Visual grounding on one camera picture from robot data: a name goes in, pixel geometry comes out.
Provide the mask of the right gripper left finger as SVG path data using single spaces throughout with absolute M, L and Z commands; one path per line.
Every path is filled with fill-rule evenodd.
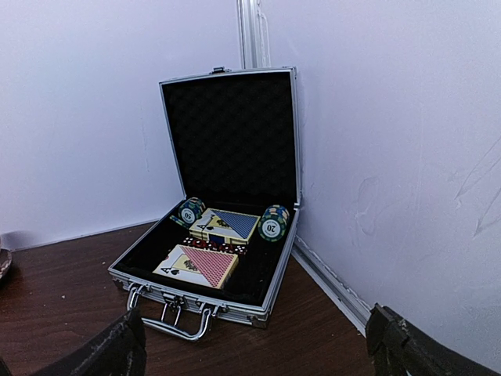
M 146 335 L 133 309 L 115 320 L 81 348 L 36 375 L 144 375 Z

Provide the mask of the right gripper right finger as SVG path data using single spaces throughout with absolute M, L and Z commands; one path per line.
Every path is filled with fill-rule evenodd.
M 443 346 L 379 304 L 370 311 L 366 346 L 376 375 L 493 374 L 493 370 Z

